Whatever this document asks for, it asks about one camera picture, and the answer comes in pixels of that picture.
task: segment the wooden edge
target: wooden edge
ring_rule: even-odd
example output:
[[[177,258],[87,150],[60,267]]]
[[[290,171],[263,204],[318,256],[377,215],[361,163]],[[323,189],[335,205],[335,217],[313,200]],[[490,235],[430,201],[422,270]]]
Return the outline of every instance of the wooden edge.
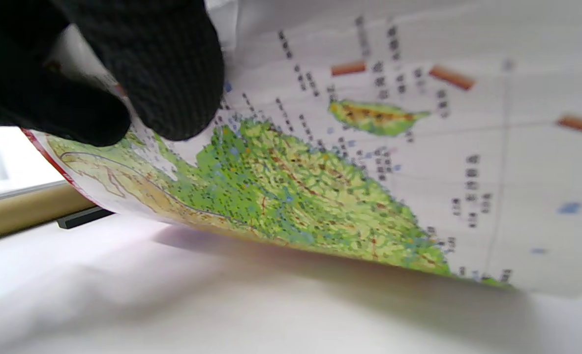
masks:
[[[92,207],[70,184],[0,199],[0,237]]]

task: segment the white surface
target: white surface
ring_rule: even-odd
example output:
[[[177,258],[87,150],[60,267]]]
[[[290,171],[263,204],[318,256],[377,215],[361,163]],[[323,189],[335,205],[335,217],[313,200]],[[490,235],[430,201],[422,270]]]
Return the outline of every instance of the white surface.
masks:
[[[114,215],[0,240],[0,354],[582,354],[582,298]]]
[[[17,127],[0,127],[0,197],[64,179]]]

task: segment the glove finger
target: glove finger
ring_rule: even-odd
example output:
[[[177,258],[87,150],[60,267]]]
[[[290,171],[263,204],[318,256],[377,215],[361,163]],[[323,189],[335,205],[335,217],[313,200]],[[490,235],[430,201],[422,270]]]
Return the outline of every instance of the glove finger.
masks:
[[[107,146],[129,124],[118,98],[44,69],[0,30],[0,125]]]

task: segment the paper map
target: paper map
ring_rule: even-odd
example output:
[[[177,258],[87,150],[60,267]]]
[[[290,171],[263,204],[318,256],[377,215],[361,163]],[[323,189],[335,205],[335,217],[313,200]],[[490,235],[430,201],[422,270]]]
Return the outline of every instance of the paper map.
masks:
[[[426,50],[416,37],[444,38],[460,18],[423,27],[357,14],[241,43],[216,118],[190,141],[165,141],[137,118],[113,147],[26,133],[118,213],[500,287],[581,291],[582,102],[557,92],[582,92],[582,73],[521,74],[520,58],[498,52],[407,58]],[[71,29],[61,50],[79,41]],[[123,93],[95,58],[57,60]]]

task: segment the gloved hand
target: gloved hand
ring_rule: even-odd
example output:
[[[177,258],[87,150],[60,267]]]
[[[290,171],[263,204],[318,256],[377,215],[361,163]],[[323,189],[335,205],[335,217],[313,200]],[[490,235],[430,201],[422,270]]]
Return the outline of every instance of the gloved hand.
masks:
[[[178,141],[209,125],[225,65],[204,0],[53,2],[0,1],[0,125],[95,146],[115,144],[126,133],[129,117],[117,98],[41,68],[68,19],[147,127]]]
[[[0,0],[0,125],[115,144],[129,129],[124,103],[42,66],[68,24],[47,0]]]

